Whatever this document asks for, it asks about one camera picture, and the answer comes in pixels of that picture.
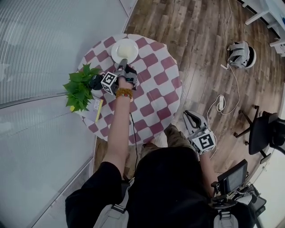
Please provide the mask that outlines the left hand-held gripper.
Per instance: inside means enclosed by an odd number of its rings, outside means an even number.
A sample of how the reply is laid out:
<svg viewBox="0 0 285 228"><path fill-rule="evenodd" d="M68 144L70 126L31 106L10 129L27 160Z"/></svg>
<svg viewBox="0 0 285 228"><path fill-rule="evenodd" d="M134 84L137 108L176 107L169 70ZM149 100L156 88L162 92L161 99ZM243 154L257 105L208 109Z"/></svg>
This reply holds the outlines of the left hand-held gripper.
<svg viewBox="0 0 285 228"><path fill-rule="evenodd" d="M114 72L107 72L101 80L103 89L111 95L118 90L118 78L124 77L126 82L133 84L133 90L137 89L137 72L127 64L123 58Z"/></svg>

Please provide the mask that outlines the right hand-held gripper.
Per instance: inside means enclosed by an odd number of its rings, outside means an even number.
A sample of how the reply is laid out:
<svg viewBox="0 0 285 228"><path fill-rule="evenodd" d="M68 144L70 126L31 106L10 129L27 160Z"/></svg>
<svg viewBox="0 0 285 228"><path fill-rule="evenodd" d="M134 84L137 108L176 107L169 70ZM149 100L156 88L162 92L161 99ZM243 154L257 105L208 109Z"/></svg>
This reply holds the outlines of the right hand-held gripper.
<svg viewBox="0 0 285 228"><path fill-rule="evenodd" d="M216 146L215 136L208 127L204 116L195 111L185 110L183 120L189 133L188 140L196 153L202 155L214 149Z"/></svg>

